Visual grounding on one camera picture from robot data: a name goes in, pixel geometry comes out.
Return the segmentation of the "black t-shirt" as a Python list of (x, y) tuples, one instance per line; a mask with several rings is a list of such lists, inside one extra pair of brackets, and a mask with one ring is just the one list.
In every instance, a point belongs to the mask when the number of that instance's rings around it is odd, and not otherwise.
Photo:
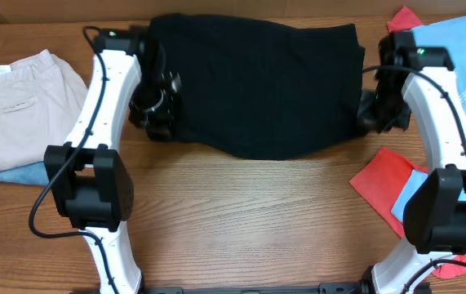
[(360, 136), (365, 51), (354, 24), (297, 29), (170, 14), (154, 18), (150, 33), (180, 76), (179, 142), (284, 160)]

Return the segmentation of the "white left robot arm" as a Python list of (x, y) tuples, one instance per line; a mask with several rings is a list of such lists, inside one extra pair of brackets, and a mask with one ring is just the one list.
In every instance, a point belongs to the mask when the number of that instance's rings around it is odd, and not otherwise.
[(120, 157), (125, 121), (152, 140), (169, 141), (182, 109), (178, 74), (165, 70), (166, 52), (146, 26), (97, 29), (87, 39), (94, 52), (91, 82), (82, 112), (62, 145), (44, 154), (48, 185), (29, 214), (52, 194), (70, 236), (86, 240), (100, 277), (100, 293), (145, 293), (144, 276), (131, 250), (127, 222), (134, 185)]

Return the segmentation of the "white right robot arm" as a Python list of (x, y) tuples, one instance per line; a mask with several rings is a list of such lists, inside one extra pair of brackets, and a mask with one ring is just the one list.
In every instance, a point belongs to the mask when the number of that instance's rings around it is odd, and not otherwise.
[(466, 254), (466, 115), (457, 99), (456, 75), (444, 47), (379, 47), (378, 82), (365, 91), (357, 122), (365, 131), (407, 128), (417, 122), (428, 178), (407, 201), (404, 237), (370, 267), (357, 293), (429, 293), (424, 278), (441, 264)]

